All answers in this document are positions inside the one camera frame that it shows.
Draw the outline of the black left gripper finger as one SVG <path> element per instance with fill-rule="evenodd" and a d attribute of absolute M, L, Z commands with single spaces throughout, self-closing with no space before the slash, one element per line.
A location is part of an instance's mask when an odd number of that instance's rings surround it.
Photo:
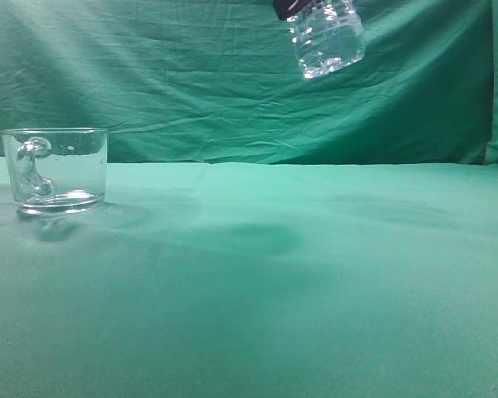
<path fill-rule="evenodd" d="M 313 0 L 273 0 L 272 5 L 279 20 L 285 21 L 305 10 Z"/>

